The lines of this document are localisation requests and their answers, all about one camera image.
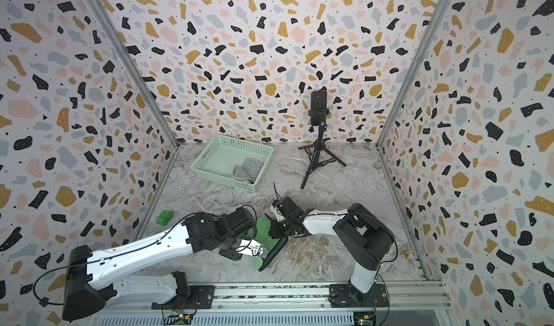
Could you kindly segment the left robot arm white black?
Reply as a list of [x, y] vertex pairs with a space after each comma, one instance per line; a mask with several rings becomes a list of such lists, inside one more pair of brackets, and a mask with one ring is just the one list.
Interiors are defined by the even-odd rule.
[[82, 245], [73, 249], [65, 272], [61, 318], [73, 322], [99, 312], [107, 304], [144, 292], [155, 304], [185, 304], [190, 289], [184, 273], [157, 278], [139, 285], [131, 275], [159, 262], [218, 250], [238, 261], [243, 255], [266, 258], [268, 248], [255, 240], [258, 231], [253, 213], [239, 207], [227, 215], [198, 212], [184, 216], [170, 229], [126, 245], [93, 251]]

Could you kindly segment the green and grey dishcloth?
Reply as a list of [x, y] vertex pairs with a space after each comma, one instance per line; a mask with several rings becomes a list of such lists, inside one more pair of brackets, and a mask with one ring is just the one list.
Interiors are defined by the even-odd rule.
[[251, 262], [258, 271], [266, 269], [271, 262], [277, 257], [277, 255], [284, 249], [288, 242], [287, 238], [274, 239], [270, 235], [271, 221], [266, 214], [262, 215], [257, 220], [258, 233], [255, 236], [255, 241], [260, 243], [267, 249], [267, 256], [265, 258], [252, 257]]

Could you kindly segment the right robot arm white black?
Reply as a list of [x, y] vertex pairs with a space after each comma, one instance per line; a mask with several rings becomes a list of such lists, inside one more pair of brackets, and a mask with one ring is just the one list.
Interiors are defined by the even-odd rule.
[[359, 203], [335, 212], [302, 210], [290, 197], [274, 201], [269, 235], [273, 239], [292, 236], [329, 235], [340, 239], [355, 261], [347, 284], [330, 287], [333, 307], [377, 307], [377, 276], [385, 255], [396, 245], [394, 234]]

